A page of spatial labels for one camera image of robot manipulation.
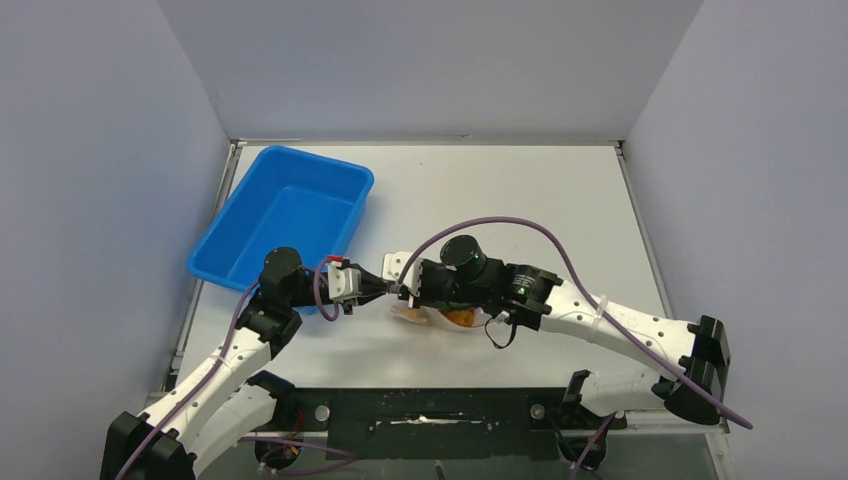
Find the purple cable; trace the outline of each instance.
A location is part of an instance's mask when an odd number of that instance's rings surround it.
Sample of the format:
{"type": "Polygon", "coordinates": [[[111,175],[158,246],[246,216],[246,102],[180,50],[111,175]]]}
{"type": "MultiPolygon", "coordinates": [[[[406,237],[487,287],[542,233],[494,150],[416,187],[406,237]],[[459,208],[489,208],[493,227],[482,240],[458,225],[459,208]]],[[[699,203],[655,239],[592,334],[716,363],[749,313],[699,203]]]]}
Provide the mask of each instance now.
{"type": "MultiPolygon", "coordinates": [[[[244,293],[241,294],[241,297],[239,298],[239,301],[236,304],[236,309],[233,311],[233,318],[230,321],[230,326],[227,329],[227,336],[224,337],[224,344],[221,347],[222,356],[226,355],[226,352],[230,349],[230,344],[233,343],[233,336],[236,332],[236,323],[238,323],[238,317],[241,313],[242,307],[244,306],[244,301],[247,300],[247,297],[250,296],[250,292],[252,292],[253,289],[256,288],[256,285],[258,283],[258,281],[253,282],[253,284],[247,287],[247,290],[245,290],[244,293]]],[[[144,437],[144,440],[142,440],[141,443],[138,444],[138,447],[136,447],[133,453],[130,454],[129,458],[127,458],[127,461],[124,463],[124,466],[121,467],[120,470],[118,470],[118,474],[115,475],[115,480],[123,480],[123,478],[129,472],[130,467],[132,467],[132,464],[135,463],[136,460],[138,460],[138,457],[141,455],[141,452],[143,452],[144,449],[146,449],[147,446],[150,445],[150,442],[153,441],[153,438],[156,436],[156,434],[161,432],[162,428],[164,428],[165,425],[168,424],[168,422],[173,420],[174,417],[177,416],[177,413],[179,413],[180,410],[182,410],[183,407],[185,407],[188,402],[191,401],[191,399],[195,395],[197,395],[197,392],[201,391],[203,387],[205,387],[206,384],[209,383],[209,380],[211,380],[212,377],[215,376],[215,374],[221,368],[221,365],[221,358],[217,357],[215,359],[215,363],[212,364],[212,368],[209,369],[209,372],[207,372],[206,375],[204,375],[203,378],[201,378],[200,381],[197,382],[197,385],[195,385],[194,388],[189,390],[188,394],[183,397],[182,400],[178,401],[174,405],[174,408],[172,408],[171,411],[167,413],[167,415],[162,417],[162,420],[160,420],[159,423],[157,423],[153,427],[153,430],[151,430],[150,433],[148,433],[147,436],[144,437]]]]}
{"type": "MultiPolygon", "coordinates": [[[[287,438],[282,438],[282,437],[252,437],[252,436],[248,436],[248,437],[242,437],[241,440],[239,440],[239,441],[240,442],[279,443],[281,445],[290,445],[292,447],[300,447],[300,448],[311,448],[313,450],[320,450],[322,452],[335,453],[337,455],[344,455],[346,457],[349,457],[347,460],[342,460],[342,461],[334,463],[332,465],[327,465],[326,467],[314,468],[312,470],[300,470],[300,471],[296,471],[296,472],[288,472],[286,470],[277,470],[277,475],[284,475],[284,476],[289,476],[289,477],[303,477],[303,476],[306,476],[306,475],[315,475],[315,474],[318,474],[318,473],[325,473],[325,472],[329,472],[331,470],[335,470],[337,468],[341,468],[341,467],[350,465],[351,463],[359,460],[359,457],[356,456],[355,454],[351,453],[351,452],[339,450],[339,449],[333,448],[333,447],[325,447],[323,445],[315,445],[313,443],[298,442],[297,440],[289,440],[287,438]]],[[[259,462],[264,463],[265,460],[268,458],[268,456],[275,451],[276,450],[266,452],[265,455],[263,455],[262,458],[259,460],[259,462]]]]}
{"type": "Polygon", "coordinates": [[[575,478],[577,478],[577,472],[580,471],[580,465],[583,465],[583,461],[586,460],[586,455],[589,455],[589,451],[592,450],[592,446],[597,443],[598,439],[601,438],[601,435],[603,435],[603,433],[607,431],[607,426],[613,418],[615,418],[614,413],[605,418],[603,422],[601,422],[601,426],[598,427],[598,431],[596,431],[592,435],[592,437],[589,439],[589,443],[587,443],[586,447],[583,448],[583,451],[580,452],[580,457],[578,457],[577,461],[574,462],[574,465],[571,466],[571,475],[569,475],[568,477],[569,480],[574,480],[575,478]]]}
{"type": "Polygon", "coordinates": [[[334,322],[337,318],[339,318],[339,304],[333,302],[333,306],[335,309],[333,310],[333,315],[331,316],[324,310],[324,305],[321,303],[321,289],[318,287],[318,280],[324,280],[327,284],[327,289],[330,288],[329,280],[324,278],[324,275],[321,274],[321,270],[324,270],[324,267],[330,263],[330,257],[324,257],[318,262],[318,266],[315,267],[315,275],[312,276],[312,294],[315,296],[315,305],[318,307],[318,311],[321,312],[321,316],[327,319],[330,322],[334,322]]]}
{"type": "MultiPolygon", "coordinates": [[[[424,250],[429,248],[434,243],[438,242],[442,238],[444,238],[444,237],[446,237],[446,236],[448,236],[452,233],[458,232],[459,230],[462,230],[462,229],[465,229],[465,228],[468,228],[468,227],[473,227],[475,225],[485,225],[485,224],[489,224],[489,223],[510,223],[510,224],[514,224],[514,225],[523,225],[525,227],[530,227],[530,228],[538,231],[542,235],[548,237],[548,240],[550,240],[551,243],[554,244],[554,247],[556,247],[557,251],[559,252],[560,256],[562,257],[563,262],[565,262],[565,268],[568,269],[568,274],[571,276],[571,280],[574,283],[574,286],[577,287],[577,290],[580,291],[580,294],[583,295],[583,297],[586,299],[586,302],[588,302],[589,305],[592,306],[592,308],[594,308],[595,310],[598,310],[598,302],[596,302],[595,299],[592,298],[592,295],[589,293],[588,290],[586,290],[586,287],[583,286],[583,283],[580,281],[580,278],[577,276],[577,271],[574,269],[574,265],[571,263],[571,259],[568,257],[568,254],[565,252],[565,247],[563,247],[562,243],[560,243],[560,241],[557,240],[556,236],[554,236],[554,234],[550,230],[539,225],[536,222],[533,222],[531,220],[525,220],[523,218],[517,218],[517,217],[482,217],[482,218],[475,218],[475,219],[472,219],[472,220],[466,220],[464,222],[457,223],[456,225],[454,225],[452,227],[449,227],[449,228],[442,230],[441,232],[430,237],[427,241],[425,241],[420,247],[418,247],[412,253],[412,256],[409,257],[409,260],[407,260],[406,265],[403,266],[403,270],[401,270],[400,276],[398,277],[396,283],[398,285],[403,283],[403,279],[406,277],[406,273],[409,271],[410,267],[412,266],[412,262],[414,262],[416,258],[418,258],[422,253],[424,253],[424,250]]],[[[718,401],[712,395],[707,393],[707,391],[704,390],[703,388],[701,388],[698,384],[696,384],[695,382],[693,382],[692,380],[687,378],[685,375],[680,373],[678,371],[678,367],[672,365],[666,359],[657,355],[653,350],[651,350],[647,346],[643,345],[642,342],[640,342],[639,339],[636,338],[636,336],[634,336],[632,333],[630,333],[630,331],[627,330],[627,328],[625,328],[621,323],[619,323],[618,320],[613,318],[612,315],[610,315],[606,311],[602,312],[602,314],[603,314],[604,319],[606,319],[606,321],[610,322],[610,324],[612,324],[612,326],[615,327],[616,330],[618,330],[622,335],[624,335],[625,338],[630,340],[633,343],[633,345],[636,345],[636,347],[638,347],[639,350],[644,352],[645,355],[650,357],[651,360],[657,362],[660,366],[662,366],[663,368],[665,368],[666,370],[671,372],[672,375],[677,377],[677,379],[680,380],[680,382],[683,385],[686,385],[687,387],[689,387],[690,390],[692,390],[693,392],[698,394],[698,396],[702,397],[710,405],[712,405],[713,407],[718,409],[718,411],[721,412],[721,414],[725,418],[727,418],[728,420],[732,421],[733,423],[736,423],[737,425],[744,427],[744,428],[747,428],[749,430],[754,428],[754,426],[751,424],[751,422],[749,422],[747,419],[745,419],[742,415],[734,412],[729,407],[725,406],[723,403],[718,401]]]]}

